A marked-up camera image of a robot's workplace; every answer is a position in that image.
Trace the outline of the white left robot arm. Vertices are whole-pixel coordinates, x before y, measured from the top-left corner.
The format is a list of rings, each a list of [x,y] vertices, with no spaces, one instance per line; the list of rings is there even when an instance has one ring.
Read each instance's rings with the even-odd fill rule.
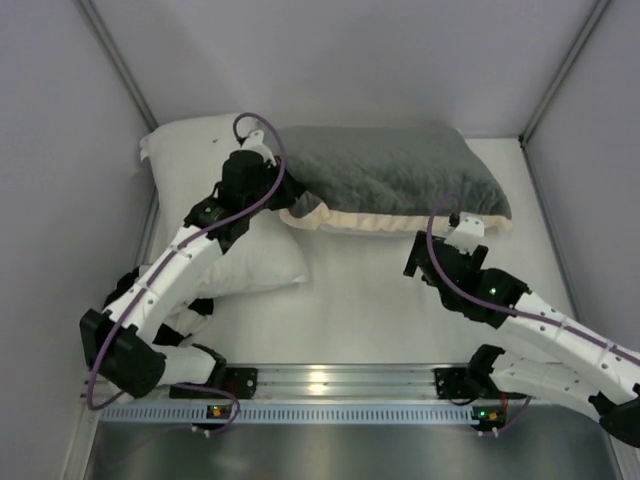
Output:
[[[221,180],[196,203],[153,265],[102,310],[88,310],[80,332],[90,379],[103,377],[139,399],[161,385],[208,390],[223,358],[201,346],[155,344],[171,310],[195,292],[264,209],[293,205],[303,189],[287,173],[287,157],[266,147],[241,148],[223,163]]]

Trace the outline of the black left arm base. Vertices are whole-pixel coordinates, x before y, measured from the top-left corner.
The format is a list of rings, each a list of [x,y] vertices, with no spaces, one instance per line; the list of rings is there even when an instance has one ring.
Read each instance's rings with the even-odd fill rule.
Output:
[[[225,399],[219,393],[202,391],[203,387],[233,395],[239,400],[248,400],[254,397],[257,389],[258,370],[251,367],[225,367],[213,374],[213,379],[204,385],[197,385],[197,390],[171,386],[169,397],[173,399]]]

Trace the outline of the grey pillowcase with cream frill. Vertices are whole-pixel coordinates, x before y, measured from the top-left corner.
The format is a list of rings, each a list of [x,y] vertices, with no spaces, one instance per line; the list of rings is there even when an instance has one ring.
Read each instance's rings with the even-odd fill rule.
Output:
[[[443,231],[455,210],[507,231],[512,211],[489,168],[453,127],[292,126],[281,130],[288,173],[305,191],[281,211],[289,226],[340,233]]]

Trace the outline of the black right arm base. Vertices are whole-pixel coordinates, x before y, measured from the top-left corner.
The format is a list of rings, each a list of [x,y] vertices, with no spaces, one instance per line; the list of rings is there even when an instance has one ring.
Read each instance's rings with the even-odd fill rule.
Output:
[[[487,374],[466,367],[442,367],[433,370],[436,395],[455,405],[468,405],[476,400],[499,400],[502,393]]]

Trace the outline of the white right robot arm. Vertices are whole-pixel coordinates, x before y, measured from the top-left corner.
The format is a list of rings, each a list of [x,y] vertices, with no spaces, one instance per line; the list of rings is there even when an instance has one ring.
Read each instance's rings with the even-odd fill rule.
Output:
[[[579,412],[619,441],[639,445],[639,354],[553,308],[513,275],[482,263],[487,247],[461,252],[441,237],[416,234],[404,270],[438,291],[443,307],[536,347],[553,361],[481,346],[467,366],[484,390],[538,397]]]

